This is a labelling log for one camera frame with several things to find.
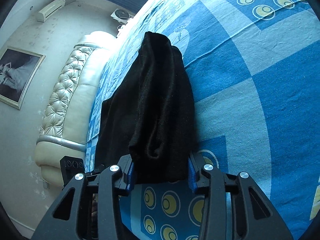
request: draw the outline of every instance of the air conditioner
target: air conditioner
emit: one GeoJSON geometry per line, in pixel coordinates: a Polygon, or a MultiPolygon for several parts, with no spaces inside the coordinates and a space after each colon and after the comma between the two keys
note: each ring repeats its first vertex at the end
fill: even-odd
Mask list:
{"type": "Polygon", "coordinates": [[[126,24],[127,21],[130,18],[133,18],[133,16],[131,14],[129,14],[128,12],[126,12],[125,10],[122,9],[116,9],[112,14],[111,17],[113,19],[116,19],[118,22],[122,23],[122,24],[126,24]]]}
{"type": "Polygon", "coordinates": [[[48,4],[41,11],[36,14],[36,19],[38,22],[45,22],[49,17],[55,14],[60,8],[64,7],[66,0],[54,0],[52,3],[48,4]]]}

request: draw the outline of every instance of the black plastic bracket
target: black plastic bracket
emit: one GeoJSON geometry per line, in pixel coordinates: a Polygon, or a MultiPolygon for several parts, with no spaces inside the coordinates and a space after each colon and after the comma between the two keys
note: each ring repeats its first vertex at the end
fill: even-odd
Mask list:
{"type": "Polygon", "coordinates": [[[60,160],[61,174],[64,187],[77,173],[84,173],[84,162],[81,158],[64,156],[60,160]]]}
{"type": "Polygon", "coordinates": [[[235,176],[211,167],[201,169],[210,187],[205,194],[199,240],[226,239],[226,192],[231,195],[232,240],[293,240],[276,208],[248,173],[235,176]]]}
{"type": "MultiPolygon", "coordinates": [[[[199,240],[226,239],[226,192],[232,205],[232,240],[292,240],[292,235],[270,200],[246,172],[223,173],[205,164],[201,154],[190,155],[197,194],[204,194],[199,240]]],[[[134,184],[130,155],[118,165],[73,175],[41,220],[32,240],[91,239],[92,194],[99,194],[99,240],[124,240],[118,196],[134,184]]]]}

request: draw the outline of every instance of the black fabric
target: black fabric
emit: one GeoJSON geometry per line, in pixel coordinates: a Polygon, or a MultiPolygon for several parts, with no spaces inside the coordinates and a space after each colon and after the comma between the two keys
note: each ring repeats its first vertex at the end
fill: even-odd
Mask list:
{"type": "Polygon", "coordinates": [[[166,36],[147,32],[121,85],[102,103],[95,167],[130,154],[137,183],[186,179],[194,119],[179,49],[166,36]]]}

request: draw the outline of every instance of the bed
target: bed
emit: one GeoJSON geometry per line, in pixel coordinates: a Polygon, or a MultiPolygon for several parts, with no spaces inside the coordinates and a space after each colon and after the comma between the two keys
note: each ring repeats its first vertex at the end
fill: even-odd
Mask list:
{"type": "Polygon", "coordinates": [[[115,41],[103,31],[86,34],[62,67],[44,110],[34,155],[45,188],[63,187],[60,160],[65,155],[84,158],[91,106],[115,41]]]}
{"type": "MultiPolygon", "coordinates": [[[[146,31],[168,36],[183,55],[205,161],[247,171],[299,238],[320,207],[320,23],[308,2],[149,0],[102,72],[86,171],[94,168],[101,103],[121,84],[146,31]]],[[[141,240],[196,240],[203,199],[186,181],[136,185],[120,198],[122,220],[141,240]]]]}

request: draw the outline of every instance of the wall-mounted air conditioner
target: wall-mounted air conditioner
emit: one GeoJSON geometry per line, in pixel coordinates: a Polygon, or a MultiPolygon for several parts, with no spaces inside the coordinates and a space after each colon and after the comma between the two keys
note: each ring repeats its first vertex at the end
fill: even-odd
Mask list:
{"type": "Polygon", "coordinates": [[[55,14],[60,8],[64,7],[66,0],[54,0],[36,14],[38,22],[45,22],[49,17],[55,14]]]}

